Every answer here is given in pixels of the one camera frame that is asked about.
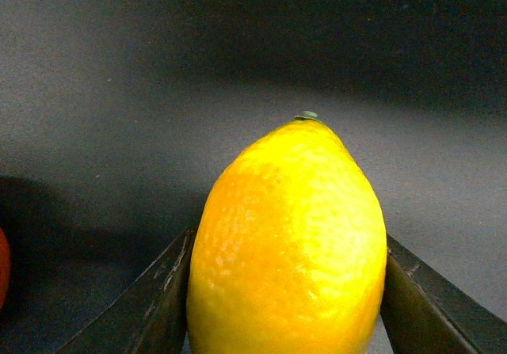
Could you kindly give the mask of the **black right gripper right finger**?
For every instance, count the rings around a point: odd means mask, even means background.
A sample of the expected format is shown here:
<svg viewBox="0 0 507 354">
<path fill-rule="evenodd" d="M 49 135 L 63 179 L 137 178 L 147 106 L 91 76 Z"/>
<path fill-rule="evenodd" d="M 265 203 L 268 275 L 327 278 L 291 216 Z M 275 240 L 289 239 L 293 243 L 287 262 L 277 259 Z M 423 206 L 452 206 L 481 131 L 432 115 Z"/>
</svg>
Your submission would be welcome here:
<svg viewBox="0 0 507 354">
<path fill-rule="evenodd" d="M 381 317 L 395 353 L 505 353 L 506 322 L 391 236 Z"/>
</svg>

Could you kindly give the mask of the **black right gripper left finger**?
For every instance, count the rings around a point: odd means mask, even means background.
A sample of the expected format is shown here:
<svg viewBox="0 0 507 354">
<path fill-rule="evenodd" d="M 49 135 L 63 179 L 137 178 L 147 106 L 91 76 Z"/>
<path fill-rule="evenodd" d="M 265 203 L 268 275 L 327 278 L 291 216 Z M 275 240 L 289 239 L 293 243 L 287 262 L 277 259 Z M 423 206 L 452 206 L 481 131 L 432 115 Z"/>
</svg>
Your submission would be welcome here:
<svg viewBox="0 0 507 354">
<path fill-rule="evenodd" d="M 146 270 L 59 353 L 180 353 L 196 229 L 181 232 Z"/>
</svg>

